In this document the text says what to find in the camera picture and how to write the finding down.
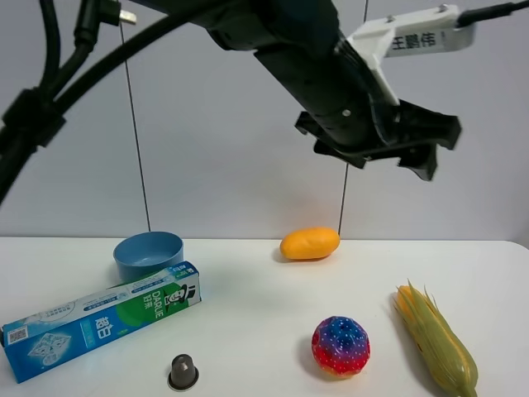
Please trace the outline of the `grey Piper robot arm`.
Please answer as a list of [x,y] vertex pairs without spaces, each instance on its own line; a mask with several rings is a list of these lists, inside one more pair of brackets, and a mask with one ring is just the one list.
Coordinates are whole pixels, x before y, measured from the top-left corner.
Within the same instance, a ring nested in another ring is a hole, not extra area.
[[250,51],[302,106],[296,128],[314,151],[356,168],[395,158],[429,181],[438,147],[453,149],[457,117],[403,101],[380,64],[393,38],[345,36],[330,1],[210,1],[190,21],[224,50]]

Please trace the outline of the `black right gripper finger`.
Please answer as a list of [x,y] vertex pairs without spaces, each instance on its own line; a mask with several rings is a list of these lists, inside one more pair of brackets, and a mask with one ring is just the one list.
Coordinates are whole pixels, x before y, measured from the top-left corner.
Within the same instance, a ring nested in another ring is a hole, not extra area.
[[461,133],[457,116],[434,114],[427,122],[427,137],[437,145],[453,151]]

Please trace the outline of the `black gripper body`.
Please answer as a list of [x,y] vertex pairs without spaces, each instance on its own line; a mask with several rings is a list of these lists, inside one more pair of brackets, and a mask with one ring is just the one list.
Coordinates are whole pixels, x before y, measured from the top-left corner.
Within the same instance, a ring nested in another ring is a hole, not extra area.
[[406,101],[389,104],[341,33],[323,53],[277,44],[257,50],[255,57],[303,107],[295,126],[316,137],[318,154],[363,168],[372,160],[399,162],[406,149],[436,144],[427,137],[427,122],[442,113]]

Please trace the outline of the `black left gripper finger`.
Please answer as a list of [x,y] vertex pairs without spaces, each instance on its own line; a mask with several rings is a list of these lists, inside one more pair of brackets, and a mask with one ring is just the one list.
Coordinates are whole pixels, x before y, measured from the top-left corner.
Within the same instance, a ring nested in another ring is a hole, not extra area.
[[423,181],[432,181],[437,168],[436,148],[436,144],[426,144],[406,149],[398,167],[412,171]]

